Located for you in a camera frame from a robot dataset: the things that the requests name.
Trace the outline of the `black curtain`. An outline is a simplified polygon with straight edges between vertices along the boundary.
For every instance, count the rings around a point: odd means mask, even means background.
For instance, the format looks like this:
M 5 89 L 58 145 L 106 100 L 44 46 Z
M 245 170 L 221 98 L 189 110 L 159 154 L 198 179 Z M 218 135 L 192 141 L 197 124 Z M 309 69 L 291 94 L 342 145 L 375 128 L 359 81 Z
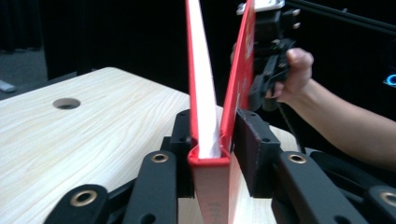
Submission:
M 0 0 L 0 99 L 105 67 L 185 91 L 184 0 Z

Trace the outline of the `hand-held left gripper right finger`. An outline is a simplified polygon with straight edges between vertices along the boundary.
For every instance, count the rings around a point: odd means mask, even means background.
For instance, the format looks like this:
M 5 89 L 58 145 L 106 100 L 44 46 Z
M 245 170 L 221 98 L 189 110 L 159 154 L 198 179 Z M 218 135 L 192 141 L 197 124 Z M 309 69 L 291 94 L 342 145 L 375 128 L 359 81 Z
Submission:
M 254 112 L 238 109 L 233 132 L 233 152 L 253 198 L 273 196 L 273 163 L 280 154 L 280 141 L 268 122 Z

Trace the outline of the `red hardcover picture book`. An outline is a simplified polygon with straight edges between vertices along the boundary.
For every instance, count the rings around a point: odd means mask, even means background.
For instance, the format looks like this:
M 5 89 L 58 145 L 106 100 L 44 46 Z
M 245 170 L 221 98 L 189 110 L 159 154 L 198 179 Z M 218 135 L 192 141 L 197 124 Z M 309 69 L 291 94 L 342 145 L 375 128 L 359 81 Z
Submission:
M 248 107 L 253 77 L 254 7 L 255 0 L 247 0 L 242 10 L 225 102 L 219 116 L 200 0 L 186 0 L 192 143 L 188 163 L 205 224 L 228 224 L 229 221 L 235 117 L 239 108 Z

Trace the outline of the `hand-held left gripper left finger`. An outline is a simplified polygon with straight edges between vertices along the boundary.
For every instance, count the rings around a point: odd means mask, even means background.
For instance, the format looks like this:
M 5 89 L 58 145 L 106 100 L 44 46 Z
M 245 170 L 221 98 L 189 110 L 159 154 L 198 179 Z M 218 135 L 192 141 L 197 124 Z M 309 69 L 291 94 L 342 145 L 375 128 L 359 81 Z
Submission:
M 172 152 L 177 158 L 177 197 L 193 198 L 194 185 L 188 155 L 191 151 L 190 110 L 176 114 L 170 136 L 165 136 L 162 150 Z

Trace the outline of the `small grey floor object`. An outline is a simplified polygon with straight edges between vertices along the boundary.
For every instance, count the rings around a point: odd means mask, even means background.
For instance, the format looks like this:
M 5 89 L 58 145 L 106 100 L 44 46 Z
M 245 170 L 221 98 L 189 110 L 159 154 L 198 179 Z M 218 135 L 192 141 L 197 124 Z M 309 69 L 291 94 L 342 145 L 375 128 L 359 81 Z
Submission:
M 0 91 L 11 93 L 16 91 L 16 87 L 0 79 Z

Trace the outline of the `black metal frame bar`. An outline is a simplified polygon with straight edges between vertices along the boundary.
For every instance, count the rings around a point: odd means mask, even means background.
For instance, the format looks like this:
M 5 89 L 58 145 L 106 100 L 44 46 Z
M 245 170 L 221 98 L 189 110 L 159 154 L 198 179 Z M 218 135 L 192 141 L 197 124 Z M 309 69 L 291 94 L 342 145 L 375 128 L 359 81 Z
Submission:
M 388 35 L 396 36 L 396 25 L 369 19 L 363 16 L 355 15 L 345 9 L 335 9 L 332 7 L 325 7 L 306 0 L 285 0 L 288 7 L 297 7 L 312 13 L 327 16 L 339 21 L 355 24 L 363 28 L 382 32 Z

